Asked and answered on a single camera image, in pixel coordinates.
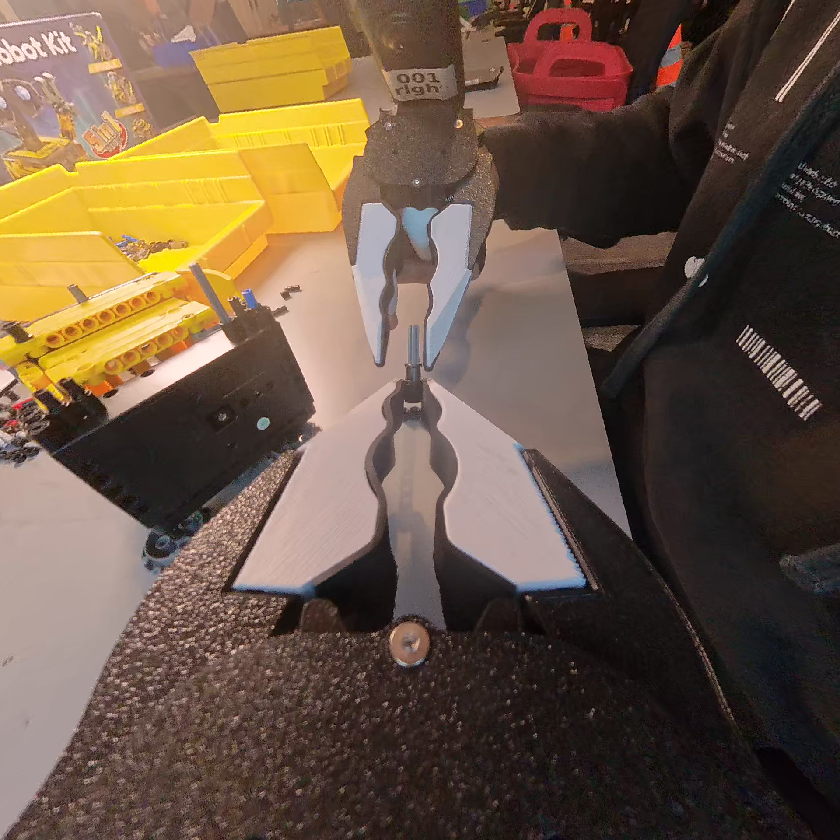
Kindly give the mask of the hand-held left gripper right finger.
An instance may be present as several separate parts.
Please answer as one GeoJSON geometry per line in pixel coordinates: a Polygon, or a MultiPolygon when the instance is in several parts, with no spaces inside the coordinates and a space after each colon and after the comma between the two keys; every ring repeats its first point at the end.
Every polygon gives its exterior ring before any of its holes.
{"type": "Polygon", "coordinates": [[[423,407],[448,545],[519,594],[584,589],[519,442],[435,381],[424,384],[423,407]]]}

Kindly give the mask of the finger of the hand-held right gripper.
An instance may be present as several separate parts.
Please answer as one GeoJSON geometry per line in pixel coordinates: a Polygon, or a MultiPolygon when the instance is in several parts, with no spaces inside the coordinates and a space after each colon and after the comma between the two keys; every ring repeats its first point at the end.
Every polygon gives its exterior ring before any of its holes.
{"type": "Polygon", "coordinates": [[[434,368],[473,276],[469,260],[472,219],[471,204],[451,203],[432,218],[428,227],[436,266],[428,284],[426,371],[434,368]]]}
{"type": "Polygon", "coordinates": [[[397,273],[402,267],[402,227],[384,204],[363,204],[354,258],[354,285],[373,363],[385,364],[398,325],[397,273]]]}

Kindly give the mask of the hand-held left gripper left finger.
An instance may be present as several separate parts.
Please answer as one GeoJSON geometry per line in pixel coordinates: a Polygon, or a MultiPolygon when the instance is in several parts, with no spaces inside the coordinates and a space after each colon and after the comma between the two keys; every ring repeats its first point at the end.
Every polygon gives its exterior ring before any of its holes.
{"type": "Polygon", "coordinates": [[[390,381],[299,449],[299,460],[234,580],[237,592],[314,594],[370,552],[387,523],[394,461],[390,381]]]}

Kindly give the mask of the grey metal axle rod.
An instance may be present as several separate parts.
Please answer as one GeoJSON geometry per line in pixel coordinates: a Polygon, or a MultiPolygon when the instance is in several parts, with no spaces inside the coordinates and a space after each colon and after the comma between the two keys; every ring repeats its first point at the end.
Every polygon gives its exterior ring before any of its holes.
{"type": "Polygon", "coordinates": [[[204,270],[195,262],[189,264],[189,269],[195,278],[198,286],[203,291],[206,299],[208,300],[209,305],[215,311],[218,320],[224,326],[225,324],[230,323],[231,318],[228,316],[228,313],[224,307],[224,304],[220,300],[219,296],[217,295],[210,279],[208,279],[207,275],[205,274],[204,270]]]}

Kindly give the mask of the yellow toy block robot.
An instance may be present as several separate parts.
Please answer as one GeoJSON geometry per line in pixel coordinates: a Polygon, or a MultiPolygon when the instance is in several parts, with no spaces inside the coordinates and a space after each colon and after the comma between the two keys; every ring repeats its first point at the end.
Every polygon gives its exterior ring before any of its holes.
{"type": "Polygon", "coordinates": [[[149,529],[174,537],[293,443],[314,398],[279,309],[202,268],[154,272],[30,322],[2,323],[2,370],[35,404],[31,438],[149,529]]]}

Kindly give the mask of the grey desk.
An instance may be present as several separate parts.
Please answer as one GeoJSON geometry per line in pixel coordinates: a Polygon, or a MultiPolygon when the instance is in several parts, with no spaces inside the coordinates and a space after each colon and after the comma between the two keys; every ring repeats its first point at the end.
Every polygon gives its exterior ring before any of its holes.
{"type": "MultiPolygon", "coordinates": [[[[486,264],[429,375],[523,447],[538,450],[627,529],[558,235],[495,222],[486,264]]],[[[325,430],[404,373],[407,327],[427,309],[398,287],[383,367],[371,359],[340,230],[277,237],[243,275],[287,305],[280,325],[325,430]],[[279,290],[299,284],[288,301],[279,290]]],[[[160,573],[141,561],[147,529],[47,454],[2,467],[2,838],[69,837],[69,800],[104,781],[103,754],[175,685],[270,637],[288,602],[227,588],[239,553],[291,477],[268,466],[160,573]]]]}

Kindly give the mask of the yellow plastic bin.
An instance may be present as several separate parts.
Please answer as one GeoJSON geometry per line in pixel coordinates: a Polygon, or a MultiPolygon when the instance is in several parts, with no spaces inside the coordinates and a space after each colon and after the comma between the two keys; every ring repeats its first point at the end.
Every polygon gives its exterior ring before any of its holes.
{"type": "Polygon", "coordinates": [[[87,296],[154,272],[204,269],[237,277],[266,247],[272,216],[235,152],[170,160],[53,166],[2,187],[1,316],[30,322],[68,307],[70,286],[87,296]],[[112,239],[183,239],[135,263],[112,239]]]}
{"type": "Polygon", "coordinates": [[[186,157],[235,152],[266,201],[269,233],[328,233],[341,220],[344,186],[364,151],[368,113],[360,98],[196,118],[112,157],[159,157],[185,174],[186,157]]]}
{"type": "Polygon", "coordinates": [[[198,49],[192,58],[221,113],[323,102],[352,62],[339,26],[198,49]]]}

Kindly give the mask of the red plastic canister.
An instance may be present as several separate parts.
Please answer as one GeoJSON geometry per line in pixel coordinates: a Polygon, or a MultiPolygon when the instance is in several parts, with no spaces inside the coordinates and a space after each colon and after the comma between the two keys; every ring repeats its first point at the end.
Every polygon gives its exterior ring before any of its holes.
{"type": "Polygon", "coordinates": [[[522,108],[570,104],[605,112],[624,105],[633,69],[623,49],[592,39],[590,15],[575,7],[549,8],[535,15],[521,43],[507,54],[522,108]],[[572,40],[549,40],[549,25],[577,29],[572,40]]]}

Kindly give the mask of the loose metal parts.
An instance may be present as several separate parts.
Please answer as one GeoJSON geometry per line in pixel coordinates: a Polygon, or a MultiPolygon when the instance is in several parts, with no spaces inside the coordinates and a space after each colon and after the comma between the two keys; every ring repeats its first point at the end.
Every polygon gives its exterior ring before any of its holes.
{"type": "Polygon", "coordinates": [[[112,239],[118,250],[135,263],[140,263],[165,250],[186,249],[189,243],[183,239],[148,240],[124,234],[119,239],[112,239]]]}

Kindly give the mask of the person in black hoodie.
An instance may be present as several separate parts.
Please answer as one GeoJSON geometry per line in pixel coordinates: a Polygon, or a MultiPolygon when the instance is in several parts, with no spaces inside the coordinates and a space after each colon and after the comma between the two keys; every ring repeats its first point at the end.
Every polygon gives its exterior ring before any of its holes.
{"type": "Polygon", "coordinates": [[[759,748],[838,805],[838,2],[741,2],[665,99],[695,182],[621,367],[641,506],[759,748]]]}

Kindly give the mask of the orange traffic cone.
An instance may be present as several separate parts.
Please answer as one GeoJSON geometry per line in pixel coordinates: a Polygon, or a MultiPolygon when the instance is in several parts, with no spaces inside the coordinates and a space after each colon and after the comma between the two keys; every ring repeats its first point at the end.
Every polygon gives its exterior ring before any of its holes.
{"type": "Polygon", "coordinates": [[[677,26],[665,53],[660,60],[655,79],[655,89],[672,87],[683,66],[682,26],[677,26]]]}

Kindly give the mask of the blue printed cardboard box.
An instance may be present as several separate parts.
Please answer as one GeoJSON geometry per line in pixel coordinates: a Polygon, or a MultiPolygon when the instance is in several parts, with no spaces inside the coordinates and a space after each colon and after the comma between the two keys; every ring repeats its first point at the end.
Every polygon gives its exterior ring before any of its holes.
{"type": "Polygon", "coordinates": [[[1,26],[1,183],[105,161],[152,139],[154,117],[99,13],[1,26]]]}

